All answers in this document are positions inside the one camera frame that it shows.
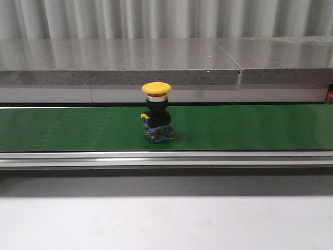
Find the green conveyor belt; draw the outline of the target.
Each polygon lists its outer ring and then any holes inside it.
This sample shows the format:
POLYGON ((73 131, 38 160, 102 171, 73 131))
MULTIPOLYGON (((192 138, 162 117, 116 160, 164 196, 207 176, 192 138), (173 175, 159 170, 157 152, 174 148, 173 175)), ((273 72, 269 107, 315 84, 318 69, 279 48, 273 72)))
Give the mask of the green conveyor belt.
POLYGON ((171 106, 174 138, 152 143, 145 107, 5 108, 2 152, 331 150, 332 106, 171 106))

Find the right grey stone slab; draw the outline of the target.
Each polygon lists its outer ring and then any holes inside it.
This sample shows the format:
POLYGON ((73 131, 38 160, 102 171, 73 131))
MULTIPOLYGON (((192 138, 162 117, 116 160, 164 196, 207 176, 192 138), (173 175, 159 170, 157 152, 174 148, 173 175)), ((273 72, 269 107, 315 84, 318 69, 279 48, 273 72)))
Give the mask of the right grey stone slab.
POLYGON ((242 85, 332 84, 332 38, 216 39, 240 69, 242 85))

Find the grey stone slab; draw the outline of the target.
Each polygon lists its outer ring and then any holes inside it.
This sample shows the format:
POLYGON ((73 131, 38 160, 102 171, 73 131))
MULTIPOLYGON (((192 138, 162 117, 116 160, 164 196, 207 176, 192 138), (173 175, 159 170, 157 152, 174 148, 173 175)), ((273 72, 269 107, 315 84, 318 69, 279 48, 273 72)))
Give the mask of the grey stone slab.
POLYGON ((213 39, 1 40, 1 85, 234 85, 213 39))
POLYGON ((240 69, 242 85, 332 84, 332 38, 216 39, 240 69))

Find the left grey stone slab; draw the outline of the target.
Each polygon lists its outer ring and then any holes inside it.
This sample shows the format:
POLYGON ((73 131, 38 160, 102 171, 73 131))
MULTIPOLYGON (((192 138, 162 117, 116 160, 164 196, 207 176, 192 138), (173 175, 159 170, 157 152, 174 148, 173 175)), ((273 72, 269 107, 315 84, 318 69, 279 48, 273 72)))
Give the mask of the left grey stone slab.
POLYGON ((213 39, 1 40, 1 85, 234 85, 213 39))

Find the white pleated curtain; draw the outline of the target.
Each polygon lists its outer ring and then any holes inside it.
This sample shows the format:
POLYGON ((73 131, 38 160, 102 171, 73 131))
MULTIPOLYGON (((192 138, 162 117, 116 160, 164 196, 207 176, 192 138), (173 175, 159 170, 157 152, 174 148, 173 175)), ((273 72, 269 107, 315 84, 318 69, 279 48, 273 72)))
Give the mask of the white pleated curtain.
POLYGON ((332 1, 1 1, 2 39, 331 35, 332 1))

